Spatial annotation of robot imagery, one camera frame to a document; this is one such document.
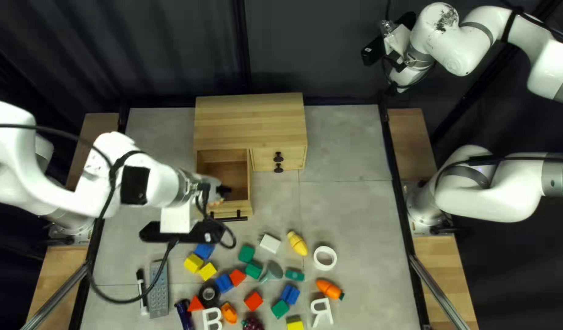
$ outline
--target orange toy carrot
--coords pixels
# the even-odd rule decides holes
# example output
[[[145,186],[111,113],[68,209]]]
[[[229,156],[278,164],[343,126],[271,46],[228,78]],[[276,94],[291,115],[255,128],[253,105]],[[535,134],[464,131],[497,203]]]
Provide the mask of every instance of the orange toy carrot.
[[[343,291],[329,281],[316,280],[316,286],[329,298],[342,300],[345,297]]]

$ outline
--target black cable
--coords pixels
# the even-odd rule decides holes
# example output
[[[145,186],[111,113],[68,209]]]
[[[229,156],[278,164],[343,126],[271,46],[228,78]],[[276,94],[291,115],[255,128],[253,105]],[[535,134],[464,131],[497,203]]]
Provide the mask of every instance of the black cable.
[[[513,5],[512,3],[510,3],[507,0],[499,0],[499,1],[503,4],[505,4],[507,7],[511,8],[512,11],[513,11],[512,16],[510,16],[510,20],[507,22],[507,24],[505,26],[505,32],[504,32],[505,39],[502,38],[503,41],[507,42],[507,36],[509,35],[511,26],[514,23],[513,17],[515,15],[520,16],[521,18],[527,20],[528,22],[530,22],[532,24],[535,24],[537,26],[542,27],[543,29],[548,30],[552,34],[558,35],[559,37],[561,37],[563,39],[563,32],[562,31],[557,30],[555,28],[551,28],[550,26],[547,26],[544,22],[541,22],[541,21],[534,19],[531,16],[527,15],[524,12],[524,7]]]
[[[110,159],[108,158],[108,156],[106,156],[104,153],[102,153],[102,151],[100,149],[98,149],[97,147],[95,147],[92,143],[90,143],[88,140],[72,134],[72,133],[68,133],[66,131],[62,131],[62,130],[57,130],[57,129],[52,129],[50,127],[45,127],[45,126],[37,126],[37,125],[23,125],[23,124],[0,124],[0,129],[2,128],[14,128],[14,129],[29,129],[29,130],[35,130],[35,131],[42,131],[45,133],[50,133],[56,136],[59,136],[61,138],[66,138],[69,140],[74,140],[74,141],[79,141],[82,142],[84,144],[86,144],[87,146],[91,147],[92,149],[94,149],[97,153],[100,154],[100,156],[104,159],[104,161],[106,161],[106,163],[108,164],[108,167],[110,168],[109,170],[109,175],[108,175],[108,180],[109,180],[109,184],[110,184],[110,191],[108,194],[108,197],[106,199],[106,202],[104,203],[104,206],[102,207],[102,210],[100,211],[100,215],[94,220],[95,222],[101,221],[104,218],[104,214],[106,214],[106,211],[108,210],[108,207],[110,205],[110,202],[112,200],[112,197],[114,196],[114,191],[116,190],[116,171],[120,166],[116,166],[119,163],[124,163],[124,160],[126,160],[126,158],[128,158],[129,156],[131,156],[132,154],[135,153],[142,153],[140,151],[136,151],[136,152],[131,152],[127,154],[127,157],[123,156],[121,159],[117,160],[115,162],[115,164],[113,164]],[[114,303],[114,304],[129,304],[129,303],[133,303],[135,301],[139,301],[141,298],[143,298],[144,296],[148,295],[149,292],[151,291],[151,289],[153,289],[153,287],[155,286],[155,284],[157,283],[157,281],[159,280],[159,276],[161,274],[161,271],[163,270],[163,267],[165,266],[166,262],[167,262],[167,258],[169,255],[169,252],[174,248],[174,246],[177,244],[177,241],[171,241],[168,243],[168,248],[165,251],[165,255],[163,256],[163,259],[161,260],[161,265],[158,269],[157,275],[155,276],[155,278],[153,279],[153,281],[151,281],[151,283],[149,284],[149,286],[147,287],[146,290],[143,291],[142,294],[140,294],[139,296],[136,296],[134,298],[130,298],[130,299],[115,299],[113,297],[107,296],[106,294],[104,294],[99,288],[98,285],[95,283],[94,281],[94,274],[93,274],[93,265],[91,263],[87,264],[87,275],[88,278],[90,279],[90,286],[92,287],[92,289],[94,290],[94,292],[96,292],[96,294],[101,297],[102,299],[109,301],[110,303]]]
[[[198,201],[198,196],[196,196],[196,208],[198,209],[198,211],[200,211],[200,213],[204,216],[204,220],[206,221],[213,221],[215,223],[217,223],[220,227],[222,227],[222,229],[224,229],[226,232],[228,232],[228,234],[230,235],[233,243],[230,245],[226,245],[224,243],[222,243],[222,239],[220,239],[220,246],[227,248],[229,250],[234,249],[235,246],[237,246],[237,237],[234,235],[233,231],[224,223],[222,223],[222,221],[217,221],[215,220],[212,216],[210,216],[206,210],[207,205],[208,205],[208,194],[210,192],[210,187],[209,186],[205,186],[202,189],[202,206],[200,206],[200,202]]]
[[[168,255],[169,252],[174,248],[174,246],[177,244],[177,241],[170,241],[168,243],[168,248],[167,250],[165,250],[165,254],[163,255],[163,258],[161,259],[161,265],[159,265],[159,269],[157,269],[157,275],[155,275],[155,278],[153,279],[153,281],[151,281],[151,283],[149,284],[149,286],[147,287],[147,289],[143,290],[143,292],[141,292],[140,295],[135,296],[133,298],[130,299],[115,299],[111,296],[107,296],[104,292],[102,292],[100,290],[100,288],[98,288],[98,285],[94,282],[94,274],[92,273],[92,267],[88,266],[87,271],[88,271],[88,277],[90,278],[90,287],[92,287],[92,290],[94,290],[94,292],[96,292],[96,294],[101,297],[102,299],[113,303],[113,304],[131,304],[135,301],[139,301],[141,300],[144,296],[148,295],[149,292],[151,292],[151,290],[153,289],[153,287],[155,286],[155,284],[157,283],[157,281],[159,280],[159,277],[161,276],[161,272],[163,271],[163,267],[165,266],[165,264],[168,261]]]
[[[395,85],[397,88],[410,88],[410,87],[418,85],[420,82],[422,82],[424,79],[426,79],[426,77],[428,77],[432,73],[434,68],[436,67],[436,62],[434,62],[428,69],[426,69],[427,72],[422,77],[420,77],[420,79],[418,79],[415,82],[408,84],[408,85],[398,85],[396,82],[391,80],[391,78],[389,78],[387,68],[385,68],[385,61],[386,60],[387,60],[387,58],[385,56],[381,57],[381,69],[383,70],[383,74],[385,75],[385,79],[387,79],[389,85]]]
[[[389,10],[391,9],[391,0],[388,0],[387,5],[385,5],[385,20],[389,20]]]
[[[544,28],[544,29],[550,31],[550,33],[553,33],[553,34],[558,35],[559,37],[561,37],[561,38],[563,39],[563,32],[562,32],[562,31],[559,31],[559,30],[557,30],[557,29],[555,29],[555,28],[551,28],[550,26],[547,26],[547,25],[544,24],[543,22],[541,22],[541,21],[539,21],[539,20],[537,20],[537,19],[534,19],[534,18],[528,16],[528,15],[527,15],[526,13],[524,13],[524,12],[518,12],[518,16],[520,16],[521,18],[527,20],[528,22],[530,22],[530,23],[532,23],[532,24],[535,24],[535,25],[537,25],[537,26],[540,26],[540,27],[542,27],[542,28]]]
[[[556,157],[500,157],[496,158],[494,156],[476,156],[476,157],[469,157],[467,160],[460,160],[455,161],[454,163],[450,163],[446,165],[444,168],[440,170],[438,176],[436,177],[436,182],[434,182],[434,188],[438,187],[438,182],[440,181],[440,177],[442,174],[449,168],[467,164],[469,166],[486,166],[486,165],[499,165],[502,161],[516,161],[516,160],[540,160],[540,161],[556,161],[558,163],[563,163],[563,158],[556,158]]]
[[[42,131],[44,133],[50,133],[50,134],[53,134],[53,135],[57,135],[61,138],[65,138],[65,139],[68,139],[68,140],[81,142],[81,143],[84,143],[85,145],[87,145],[88,147],[91,147],[92,149],[96,150],[96,152],[99,153],[100,156],[102,156],[102,158],[104,158],[104,161],[106,161],[108,166],[109,167],[112,166],[112,162],[110,161],[108,156],[106,156],[100,149],[95,147],[90,141],[88,141],[88,140],[86,140],[86,139],[84,139],[80,136],[77,136],[75,134],[68,133],[66,131],[62,131],[62,130],[58,130],[58,129],[52,129],[52,128],[46,127],[46,126],[22,125],[22,124],[0,124],[0,129],[28,129],[28,130]]]

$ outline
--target wooden cabinet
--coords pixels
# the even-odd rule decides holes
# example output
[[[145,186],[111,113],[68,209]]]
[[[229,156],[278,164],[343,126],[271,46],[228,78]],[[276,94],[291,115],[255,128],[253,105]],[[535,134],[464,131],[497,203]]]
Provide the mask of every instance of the wooden cabinet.
[[[284,170],[300,170],[304,168],[306,147],[253,148],[251,159],[256,171],[272,171],[276,164]]]
[[[302,93],[196,98],[196,171],[233,189],[217,218],[252,215],[251,172],[302,169],[307,146]]]

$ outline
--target orange block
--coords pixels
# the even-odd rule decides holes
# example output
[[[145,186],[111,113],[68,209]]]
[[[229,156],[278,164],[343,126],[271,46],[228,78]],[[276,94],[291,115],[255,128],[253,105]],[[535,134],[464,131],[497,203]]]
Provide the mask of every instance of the orange block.
[[[220,311],[222,311],[222,316],[228,323],[235,324],[237,322],[237,311],[229,303],[222,305]]]
[[[247,299],[244,300],[244,302],[251,312],[255,312],[255,310],[263,304],[263,299],[256,291],[254,291],[247,297]]]
[[[202,311],[203,309],[204,309],[204,306],[200,302],[200,299],[198,299],[198,296],[195,295],[194,298],[192,298],[192,302],[188,306],[188,312]]]
[[[247,274],[241,272],[238,269],[235,269],[232,273],[230,273],[229,277],[230,281],[233,282],[233,285],[235,287],[238,287],[239,284],[241,284],[241,282],[244,281],[244,279],[247,277]]]

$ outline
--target black knob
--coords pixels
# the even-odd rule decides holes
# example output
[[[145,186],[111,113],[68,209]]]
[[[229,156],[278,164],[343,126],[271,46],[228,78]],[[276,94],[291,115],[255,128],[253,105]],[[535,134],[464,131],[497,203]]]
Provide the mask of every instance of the black knob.
[[[273,172],[275,172],[275,173],[281,173],[281,172],[283,172],[283,169],[281,168],[281,164],[280,164],[280,163],[277,163],[276,166],[277,166],[277,169],[273,170]]]
[[[273,158],[273,161],[276,163],[281,163],[283,161],[283,157],[281,156],[281,152],[276,152],[277,156]]]

